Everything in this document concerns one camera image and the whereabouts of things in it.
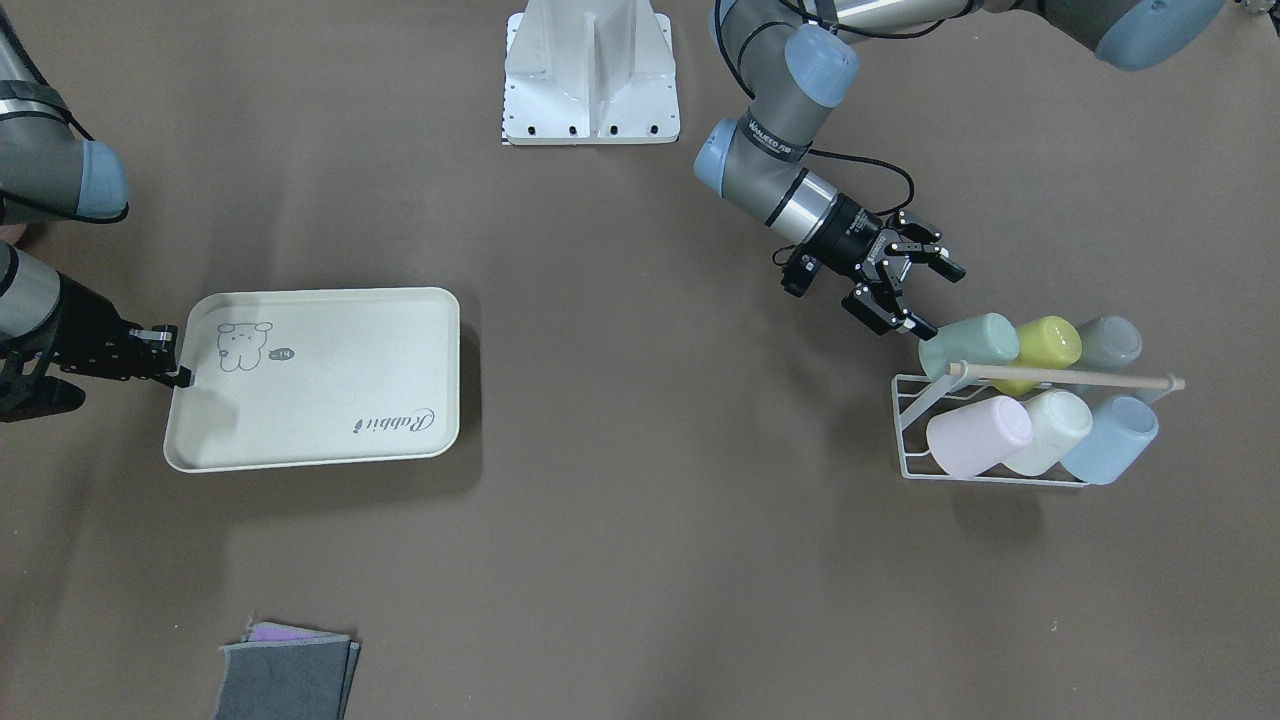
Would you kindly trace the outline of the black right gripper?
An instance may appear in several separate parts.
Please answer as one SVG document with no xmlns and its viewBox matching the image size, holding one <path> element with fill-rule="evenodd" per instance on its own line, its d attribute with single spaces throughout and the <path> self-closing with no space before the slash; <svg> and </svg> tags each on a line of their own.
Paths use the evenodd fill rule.
<svg viewBox="0 0 1280 720">
<path fill-rule="evenodd" d="M 90 290 L 65 290 L 58 318 L 58 365 L 64 372 L 114 380 L 155 380 L 189 388 L 193 373 L 179 363 L 177 325 L 141 328 Z"/>
</svg>

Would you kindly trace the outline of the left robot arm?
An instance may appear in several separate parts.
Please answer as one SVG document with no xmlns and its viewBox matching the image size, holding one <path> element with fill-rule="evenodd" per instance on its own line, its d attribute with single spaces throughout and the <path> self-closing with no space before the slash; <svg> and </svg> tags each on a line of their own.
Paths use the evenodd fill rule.
<svg viewBox="0 0 1280 720">
<path fill-rule="evenodd" d="M 902 284 L 916 265 L 952 283 L 964 278 L 940 232 L 904 205 L 863 206 L 806 164 L 858 76 L 855 42 L 916 38 L 978 12 L 1024 12 L 1111 67 L 1143 70 L 1188 46 L 1221 10 L 1221 1 L 718 1 L 710 33 L 749 104 L 716 124 L 694 172 L 786 240 L 787 293 L 805 295 L 827 269 L 851 282 L 842 307 L 869 329 L 932 340 L 936 325 L 908 306 Z"/>
</svg>

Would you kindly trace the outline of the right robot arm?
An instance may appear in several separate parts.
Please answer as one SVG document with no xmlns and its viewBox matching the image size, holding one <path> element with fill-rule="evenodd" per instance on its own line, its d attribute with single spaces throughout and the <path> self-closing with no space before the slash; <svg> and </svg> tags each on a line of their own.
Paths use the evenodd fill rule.
<svg viewBox="0 0 1280 720">
<path fill-rule="evenodd" d="M 1 23 L 3 223 L 123 222 L 129 213 L 129 186 L 120 158 L 76 119 L 12 20 L 4 17 Z M 1 418 L 6 423 L 83 405 L 84 391 L 50 375 L 51 365 L 72 374 L 155 380 L 169 388 L 187 388 L 195 379 L 178 361 L 175 325 L 147 328 L 128 322 L 110 300 L 17 246 L 3 250 L 1 337 Z"/>
</svg>

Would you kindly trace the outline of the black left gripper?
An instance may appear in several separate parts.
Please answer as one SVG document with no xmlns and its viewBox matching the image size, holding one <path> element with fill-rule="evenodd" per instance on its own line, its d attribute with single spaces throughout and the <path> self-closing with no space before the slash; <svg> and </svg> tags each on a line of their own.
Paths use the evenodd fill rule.
<svg viewBox="0 0 1280 720">
<path fill-rule="evenodd" d="M 941 243 L 943 232 L 914 211 L 897 210 L 886 228 L 895 233 L 890 242 L 881 234 L 884 224 L 878 217 L 849 196 L 836 197 L 812 236 L 800 243 L 800 290 L 809 290 L 822 268 L 852 281 L 867 281 L 870 284 L 856 283 L 842 299 L 846 313 L 878 336 L 897 332 L 923 341 L 933 340 L 940 329 L 910 309 L 901 307 L 890 290 L 878 284 L 892 277 L 891 287 L 900 291 L 908 269 L 905 261 L 897 260 L 881 273 L 884 260 L 881 252 L 884 250 L 887 256 L 923 263 L 951 283 L 963 281 L 966 269 Z"/>
</svg>

